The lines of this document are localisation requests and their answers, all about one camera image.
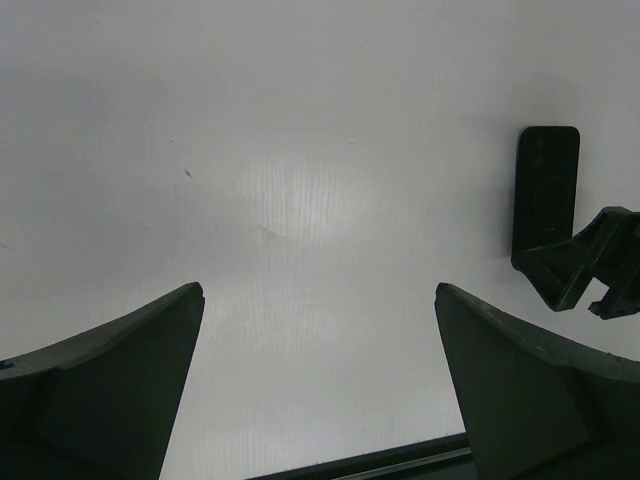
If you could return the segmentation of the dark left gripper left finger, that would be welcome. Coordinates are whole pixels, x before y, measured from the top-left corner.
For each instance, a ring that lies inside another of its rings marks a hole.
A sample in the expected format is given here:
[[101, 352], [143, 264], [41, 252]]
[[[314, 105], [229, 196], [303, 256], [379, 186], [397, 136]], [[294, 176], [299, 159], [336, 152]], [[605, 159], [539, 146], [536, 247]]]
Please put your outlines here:
[[2, 360], [2, 478], [159, 478], [203, 314], [189, 283]]

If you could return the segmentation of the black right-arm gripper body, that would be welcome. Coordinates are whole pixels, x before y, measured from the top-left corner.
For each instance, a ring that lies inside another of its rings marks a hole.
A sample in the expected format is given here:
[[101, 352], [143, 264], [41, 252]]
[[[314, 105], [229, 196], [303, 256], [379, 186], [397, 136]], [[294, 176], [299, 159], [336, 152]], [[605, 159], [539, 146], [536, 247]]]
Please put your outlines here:
[[639, 213], [621, 212], [612, 236], [594, 265], [594, 277], [608, 287], [589, 311], [602, 320], [639, 313]]

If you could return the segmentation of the black phone case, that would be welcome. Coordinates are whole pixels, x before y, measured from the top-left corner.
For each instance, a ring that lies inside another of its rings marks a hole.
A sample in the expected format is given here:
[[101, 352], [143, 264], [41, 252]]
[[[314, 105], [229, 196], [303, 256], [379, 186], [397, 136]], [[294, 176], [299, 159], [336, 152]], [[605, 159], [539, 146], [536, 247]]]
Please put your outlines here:
[[516, 151], [511, 264], [573, 236], [580, 133], [574, 126], [529, 126]]

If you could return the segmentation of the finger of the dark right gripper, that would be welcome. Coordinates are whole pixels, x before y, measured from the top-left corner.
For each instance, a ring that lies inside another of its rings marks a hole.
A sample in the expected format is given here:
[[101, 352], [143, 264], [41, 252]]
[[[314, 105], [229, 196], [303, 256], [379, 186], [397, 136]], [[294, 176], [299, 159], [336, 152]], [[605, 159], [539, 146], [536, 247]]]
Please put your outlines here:
[[594, 265], [612, 234], [623, 207], [606, 207], [594, 220], [571, 239], [528, 254], [522, 268], [524, 274], [546, 305], [555, 312], [575, 308], [590, 282]]

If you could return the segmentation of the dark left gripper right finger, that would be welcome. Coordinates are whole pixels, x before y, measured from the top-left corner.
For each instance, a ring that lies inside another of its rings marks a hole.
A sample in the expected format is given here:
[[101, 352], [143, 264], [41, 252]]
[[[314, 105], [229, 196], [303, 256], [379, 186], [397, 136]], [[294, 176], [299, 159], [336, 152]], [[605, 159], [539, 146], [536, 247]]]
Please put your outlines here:
[[639, 364], [438, 285], [435, 311], [481, 479], [636, 479]]

